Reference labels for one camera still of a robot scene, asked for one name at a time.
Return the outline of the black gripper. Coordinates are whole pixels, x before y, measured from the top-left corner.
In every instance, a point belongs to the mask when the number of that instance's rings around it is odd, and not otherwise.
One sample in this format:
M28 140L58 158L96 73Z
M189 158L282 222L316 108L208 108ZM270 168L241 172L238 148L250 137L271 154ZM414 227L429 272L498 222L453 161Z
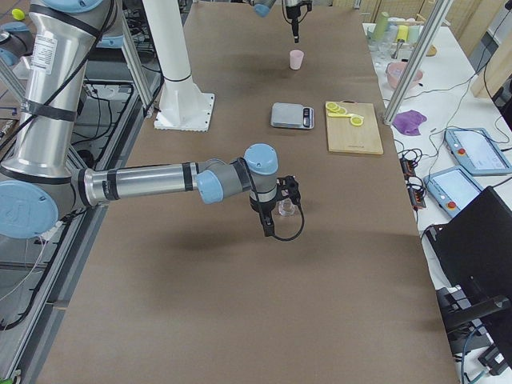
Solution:
M311 0L283 0L285 16L290 20L292 35L295 43L299 43L299 19L302 16L302 8L306 11L312 11L313 2Z
M275 236L273 210L277 205L278 189L275 187L264 193L251 191L250 206L255 212L259 212L260 222L266 237Z

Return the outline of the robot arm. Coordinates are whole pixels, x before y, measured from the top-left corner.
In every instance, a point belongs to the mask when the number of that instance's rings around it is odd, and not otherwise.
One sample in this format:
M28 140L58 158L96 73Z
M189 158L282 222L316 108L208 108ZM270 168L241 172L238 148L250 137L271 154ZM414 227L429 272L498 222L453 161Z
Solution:
M276 3L275 0L255 0L246 1L254 12L264 18L271 11L272 7ZM285 21L290 24L292 35L295 43L299 43L299 25L304 17L312 11L313 2L310 0L284 0L282 4L282 15Z
M231 162L210 159L124 168L116 150L134 144L164 93L160 128L204 132L215 96L189 74L145 75L120 1L32 1L34 45L18 128L1 148L1 233L27 239L66 217L124 198L199 192L206 204L248 193L266 236L282 198L278 157L251 145Z

